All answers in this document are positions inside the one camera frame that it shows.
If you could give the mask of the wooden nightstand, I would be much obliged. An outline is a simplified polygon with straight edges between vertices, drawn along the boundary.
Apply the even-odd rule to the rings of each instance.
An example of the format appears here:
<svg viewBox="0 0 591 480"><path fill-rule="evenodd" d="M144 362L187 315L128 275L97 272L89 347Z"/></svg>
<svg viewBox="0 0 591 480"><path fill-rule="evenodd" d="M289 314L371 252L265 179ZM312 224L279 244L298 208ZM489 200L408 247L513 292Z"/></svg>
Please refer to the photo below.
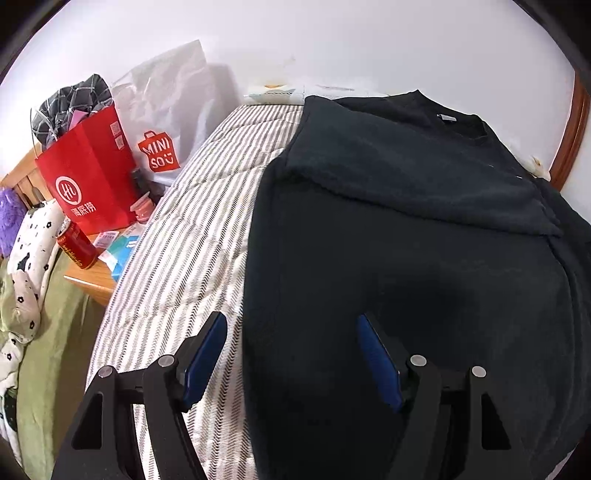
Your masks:
<svg viewBox="0 0 591 480"><path fill-rule="evenodd" d="M68 256L70 248L66 247L64 253ZM69 264L63 274L64 279L106 307L116 286L116 281L111 277L108 266L103 261L96 259L92 266L81 269L69 256L68 259Z"/></svg>

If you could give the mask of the white patterned pillow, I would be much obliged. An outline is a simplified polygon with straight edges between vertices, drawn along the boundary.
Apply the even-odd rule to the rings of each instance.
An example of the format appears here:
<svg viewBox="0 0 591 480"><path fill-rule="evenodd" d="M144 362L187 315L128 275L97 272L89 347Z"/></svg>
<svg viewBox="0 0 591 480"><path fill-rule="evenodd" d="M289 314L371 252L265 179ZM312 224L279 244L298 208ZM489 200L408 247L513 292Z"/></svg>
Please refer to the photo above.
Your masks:
<svg viewBox="0 0 591 480"><path fill-rule="evenodd" d="M270 84L247 88L242 103L245 105L297 105L311 96L337 100L349 97L387 97L386 93L363 88L328 86L320 84Z"/></svg>

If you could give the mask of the purple fluffy cushion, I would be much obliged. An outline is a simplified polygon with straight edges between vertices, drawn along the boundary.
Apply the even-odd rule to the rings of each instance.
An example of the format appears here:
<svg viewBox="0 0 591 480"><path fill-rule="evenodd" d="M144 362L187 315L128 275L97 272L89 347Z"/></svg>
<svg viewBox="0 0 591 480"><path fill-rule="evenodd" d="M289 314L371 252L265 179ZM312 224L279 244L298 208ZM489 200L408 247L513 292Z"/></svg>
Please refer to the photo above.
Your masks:
<svg viewBox="0 0 591 480"><path fill-rule="evenodd" d="M27 213L27 209L17 193L7 187L0 190L0 248L1 256L8 258L13 249L16 236Z"/></svg>

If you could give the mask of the pink small jar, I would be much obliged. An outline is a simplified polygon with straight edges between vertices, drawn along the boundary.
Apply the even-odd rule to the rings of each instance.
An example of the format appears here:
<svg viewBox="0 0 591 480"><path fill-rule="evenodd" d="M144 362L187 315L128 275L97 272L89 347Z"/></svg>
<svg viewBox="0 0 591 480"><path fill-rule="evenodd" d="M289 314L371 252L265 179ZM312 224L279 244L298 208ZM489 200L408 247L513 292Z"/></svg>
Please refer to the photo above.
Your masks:
<svg viewBox="0 0 591 480"><path fill-rule="evenodd" d="M150 194L146 192L129 207L129 210L135 215L138 223L146 224L154 208L155 203L150 198Z"/></svg>

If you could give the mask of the black sweatshirt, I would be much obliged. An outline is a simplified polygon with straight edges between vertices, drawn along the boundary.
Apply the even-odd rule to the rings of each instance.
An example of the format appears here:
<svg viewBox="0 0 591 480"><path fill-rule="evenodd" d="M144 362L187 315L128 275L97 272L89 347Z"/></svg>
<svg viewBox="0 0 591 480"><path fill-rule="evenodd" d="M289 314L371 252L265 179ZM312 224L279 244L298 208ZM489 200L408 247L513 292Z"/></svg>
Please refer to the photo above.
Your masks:
<svg viewBox="0 0 591 480"><path fill-rule="evenodd" d="M263 172L243 294L245 411L263 479L382 479L402 429L359 341L482 366L531 474L590 427L590 226L475 115L411 92L311 96Z"/></svg>

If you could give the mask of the green bed sheet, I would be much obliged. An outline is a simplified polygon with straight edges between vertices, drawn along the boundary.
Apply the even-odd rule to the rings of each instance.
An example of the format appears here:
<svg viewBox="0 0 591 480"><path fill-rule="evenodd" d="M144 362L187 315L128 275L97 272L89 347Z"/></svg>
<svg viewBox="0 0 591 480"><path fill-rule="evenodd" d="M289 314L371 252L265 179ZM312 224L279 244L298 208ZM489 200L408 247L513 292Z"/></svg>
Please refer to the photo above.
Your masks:
<svg viewBox="0 0 591 480"><path fill-rule="evenodd" d="M1 396L1 435L31 479L49 479L84 396L87 369L105 308L64 278L70 259L52 270L36 337L25 347L17 385Z"/></svg>

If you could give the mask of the brown wooden door frame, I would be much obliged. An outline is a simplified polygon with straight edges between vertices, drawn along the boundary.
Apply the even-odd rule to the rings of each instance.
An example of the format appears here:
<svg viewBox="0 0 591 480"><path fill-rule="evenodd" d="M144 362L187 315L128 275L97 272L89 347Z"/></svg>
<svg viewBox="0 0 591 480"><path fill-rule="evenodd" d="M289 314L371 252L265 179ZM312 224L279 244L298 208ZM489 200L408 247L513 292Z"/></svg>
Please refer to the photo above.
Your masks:
<svg viewBox="0 0 591 480"><path fill-rule="evenodd" d="M562 140L550 167L551 185L561 191L574 167L590 115L590 94L575 72L571 107Z"/></svg>

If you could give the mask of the black white checkered cloth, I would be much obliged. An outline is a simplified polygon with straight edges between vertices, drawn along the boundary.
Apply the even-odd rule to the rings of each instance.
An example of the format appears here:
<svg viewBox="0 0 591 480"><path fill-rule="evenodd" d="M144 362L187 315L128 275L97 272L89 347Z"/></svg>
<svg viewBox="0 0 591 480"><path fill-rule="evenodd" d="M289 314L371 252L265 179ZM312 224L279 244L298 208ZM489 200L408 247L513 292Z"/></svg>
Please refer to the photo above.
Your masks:
<svg viewBox="0 0 591 480"><path fill-rule="evenodd" d="M75 85L62 87L33 111L31 131L43 151L83 120L113 104L106 81L93 74Z"/></svg>

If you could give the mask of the white Miniso plastic bag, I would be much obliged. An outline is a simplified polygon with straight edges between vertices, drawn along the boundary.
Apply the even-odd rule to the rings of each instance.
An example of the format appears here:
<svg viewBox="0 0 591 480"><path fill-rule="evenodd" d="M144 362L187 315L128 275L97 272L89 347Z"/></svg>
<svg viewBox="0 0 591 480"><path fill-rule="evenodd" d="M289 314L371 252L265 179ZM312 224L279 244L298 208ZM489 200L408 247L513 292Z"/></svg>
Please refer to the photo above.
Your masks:
<svg viewBox="0 0 591 480"><path fill-rule="evenodd" d="M133 67L110 91L136 165L165 187L239 104L228 67L208 63L197 40Z"/></svg>

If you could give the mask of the red paper shopping bag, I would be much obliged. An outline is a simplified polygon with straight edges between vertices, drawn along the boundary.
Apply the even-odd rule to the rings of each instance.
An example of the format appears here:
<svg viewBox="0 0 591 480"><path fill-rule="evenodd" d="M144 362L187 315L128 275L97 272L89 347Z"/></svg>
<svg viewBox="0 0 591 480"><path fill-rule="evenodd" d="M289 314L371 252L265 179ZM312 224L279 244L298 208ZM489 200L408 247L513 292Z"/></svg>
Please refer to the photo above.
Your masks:
<svg viewBox="0 0 591 480"><path fill-rule="evenodd" d="M36 159L63 213L85 234L118 230L135 222L139 198L136 167L114 106L78 123Z"/></svg>

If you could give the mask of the red drink can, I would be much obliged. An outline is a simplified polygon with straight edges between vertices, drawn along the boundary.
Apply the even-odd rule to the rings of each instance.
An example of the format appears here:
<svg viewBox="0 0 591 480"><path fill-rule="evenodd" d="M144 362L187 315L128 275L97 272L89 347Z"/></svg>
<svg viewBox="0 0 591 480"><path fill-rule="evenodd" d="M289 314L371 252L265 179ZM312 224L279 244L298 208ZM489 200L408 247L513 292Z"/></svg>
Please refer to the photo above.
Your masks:
<svg viewBox="0 0 591 480"><path fill-rule="evenodd" d="M98 258L97 249L80 227L65 218L58 230L56 242L80 269L93 266Z"/></svg>

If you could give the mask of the blue tissue pack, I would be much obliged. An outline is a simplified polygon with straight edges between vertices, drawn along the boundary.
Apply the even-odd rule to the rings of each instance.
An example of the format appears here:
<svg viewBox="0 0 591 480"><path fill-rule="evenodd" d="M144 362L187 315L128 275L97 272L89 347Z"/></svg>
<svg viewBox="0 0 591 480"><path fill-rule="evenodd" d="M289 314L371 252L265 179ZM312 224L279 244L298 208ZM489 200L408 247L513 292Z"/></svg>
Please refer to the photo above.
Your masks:
<svg viewBox="0 0 591 480"><path fill-rule="evenodd" d="M123 273L137 241L138 235L119 235L98 257L109 269L111 278L117 282Z"/></svg>

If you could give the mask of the wooden headboard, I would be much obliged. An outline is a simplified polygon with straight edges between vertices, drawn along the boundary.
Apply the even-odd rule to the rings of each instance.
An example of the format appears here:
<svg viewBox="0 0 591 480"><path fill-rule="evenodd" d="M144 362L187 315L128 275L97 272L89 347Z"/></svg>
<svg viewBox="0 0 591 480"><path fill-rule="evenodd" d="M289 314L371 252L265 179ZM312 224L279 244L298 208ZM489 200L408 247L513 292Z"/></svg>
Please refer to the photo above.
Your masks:
<svg viewBox="0 0 591 480"><path fill-rule="evenodd" d="M13 190L27 208L53 198L37 168L36 159L40 153L41 147L36 143L1 181L1 186Z"/></svg>

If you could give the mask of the pink white small packet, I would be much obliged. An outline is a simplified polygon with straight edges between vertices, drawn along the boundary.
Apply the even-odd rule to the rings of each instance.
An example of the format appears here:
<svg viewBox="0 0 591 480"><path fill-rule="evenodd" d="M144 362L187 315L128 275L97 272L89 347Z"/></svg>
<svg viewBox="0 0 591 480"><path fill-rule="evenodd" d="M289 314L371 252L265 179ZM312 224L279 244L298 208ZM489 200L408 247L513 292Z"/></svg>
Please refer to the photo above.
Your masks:
<svg viewBox="0 0 591 480"><path fill-rule="evenodd" d="M116 240L118 235L118 231L101 232L93 240L93 245L97 250L106 250Z"/></svg>

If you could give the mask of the white black spotted pillow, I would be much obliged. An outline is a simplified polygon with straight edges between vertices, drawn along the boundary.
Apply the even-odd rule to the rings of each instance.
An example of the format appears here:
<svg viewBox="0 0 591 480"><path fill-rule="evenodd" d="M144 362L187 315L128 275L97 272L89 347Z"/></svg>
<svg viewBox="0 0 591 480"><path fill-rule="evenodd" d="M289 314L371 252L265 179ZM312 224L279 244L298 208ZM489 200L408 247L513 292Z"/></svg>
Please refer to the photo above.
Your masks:
<svg viewBox="0 0 591 480"><path fill-rule="evenodd" d="M25 347L40 328L48 282L59 254L64 214L56 200L27 212L8 258L1 263L1 396L17 385ZM2 439L16 443L16 429Z"/></svg>

